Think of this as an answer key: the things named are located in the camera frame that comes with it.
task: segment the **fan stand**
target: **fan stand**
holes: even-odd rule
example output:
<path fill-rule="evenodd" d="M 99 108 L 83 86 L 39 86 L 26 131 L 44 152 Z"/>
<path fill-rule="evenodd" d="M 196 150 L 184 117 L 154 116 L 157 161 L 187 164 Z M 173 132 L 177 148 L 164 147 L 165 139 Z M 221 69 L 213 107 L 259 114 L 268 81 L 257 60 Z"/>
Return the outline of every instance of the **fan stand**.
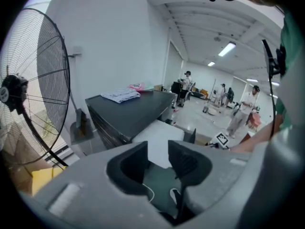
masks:
<path fill-rule="evenodd" d="M 0 89 L 0 100 L 3 102 L 9 110 L 12 112 L 13 110 L 17 111 L 17 114 L 22 114 L 25 122 L 28 127 L 32 131 L 36 140 L 40 143 L 43 148 L 47 150 L 47 152 L 55 158 L 60 164 L 63 166 L 68 166 L 63 160 L 61 160 L 48 145 L 44 142 L 42 137 L 39 135 L 37 130 L 35 129 L 31 119 L 25 111 L 23 106 L 23 102 L 26 99 L 26 91 L 27 91 L 28 81 L 24 78 L 20 78 L 17 75 L 7 75 L 4 79 L 1 89 Z"/>

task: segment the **ceiling light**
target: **ceiling light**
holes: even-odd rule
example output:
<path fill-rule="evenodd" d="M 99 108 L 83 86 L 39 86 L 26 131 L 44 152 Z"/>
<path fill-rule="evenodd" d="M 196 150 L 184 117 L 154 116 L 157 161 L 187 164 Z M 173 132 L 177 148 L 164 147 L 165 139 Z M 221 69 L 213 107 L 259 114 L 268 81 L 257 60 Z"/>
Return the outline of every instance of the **ceiling light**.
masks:
<path fill-rule="evenodd" d="M 258 80 L 256 80 L 256 79 L 247 79 L 247 81 L 249 81 L 249 82 L 258 82 Z"/>
<path fill-rule="evenodd" d="M 272 95 L 270 94 L 270 96 L 272 96 Z M 274 98 L 278 98 L 278 96 L 275 96 L 275 95 L 273 95 L 273 97 L 274 97 Z"/>
<path fill-rule="evenodd" d="M 229 42 L 229 44 L 218 54 L 220 57 L 224 57 L 229 51 L 234 49 L 236 44 L 233 42 Z"/>
<path fill-rule="evenodd" d="M 274 86 L 279 86 L 280 85 L 280 83 L 277 83 L 277 82 L 271 82 L 271 84 L 274 85 Z"/>

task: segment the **floor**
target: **floor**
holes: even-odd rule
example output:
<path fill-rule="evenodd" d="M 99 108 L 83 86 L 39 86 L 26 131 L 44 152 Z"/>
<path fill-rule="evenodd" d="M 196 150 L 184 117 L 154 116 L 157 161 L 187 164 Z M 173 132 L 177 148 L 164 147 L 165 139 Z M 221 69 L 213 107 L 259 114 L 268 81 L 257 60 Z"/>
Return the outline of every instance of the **floor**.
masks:
<path fill-rule="evenodd" d="M 232 109 L 219 109 L 222 113 L 218 115 L 210 115 L 203 113 L 203 107 L 207 104 L 207 100 L 191 97 L 186 101 L 184 107 L 176 107 L 178 110 L 176 118 L 176 126 L 194 131 L 210 138 L 220 132 L 225 133 L 231 121 L 230 113 Z M 244 126 L 235 133 L 235 139 L 229 138 L 229 147 L 233 147 L 241 142 L 244 136 L 249 131 L 249 128 Z"/>

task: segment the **electric fan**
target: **electric fan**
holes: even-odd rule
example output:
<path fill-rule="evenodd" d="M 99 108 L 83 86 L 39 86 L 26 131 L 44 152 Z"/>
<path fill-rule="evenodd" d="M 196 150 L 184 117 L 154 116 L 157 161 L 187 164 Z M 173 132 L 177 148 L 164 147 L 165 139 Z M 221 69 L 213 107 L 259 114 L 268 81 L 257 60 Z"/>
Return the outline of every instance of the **electric fan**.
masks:
<path fill-rule="evenodd" d="M 66 118 L 70 70 L 56 24 L 23 9 L 0 53 L 0 147 L 10 162 L 34 163 L 53 152 Z"/>

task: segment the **ceiling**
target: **ceiling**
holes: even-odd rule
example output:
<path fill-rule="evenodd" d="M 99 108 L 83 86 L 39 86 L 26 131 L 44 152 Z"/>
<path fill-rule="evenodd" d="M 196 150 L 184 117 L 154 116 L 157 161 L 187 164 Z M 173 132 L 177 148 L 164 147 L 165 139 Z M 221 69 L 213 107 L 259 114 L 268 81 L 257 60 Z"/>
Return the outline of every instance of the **ceiling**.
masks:
<path fill-rule="evenodd" d="M 267 28 L 247 14 L 212 2 L 172 2 L 158 9 L 163 10 L 170 27 L 178 31 L 189 62 L 207 66 L 213 61 L 213 68 L 243 80 L 257 79 L 257 85 L 270 93 L 261 41 L 267 40 L 275 57 L 280 45 L 279 27 Z M 234 42 L 236 48 L 219 57 L 229 42 Z"/>

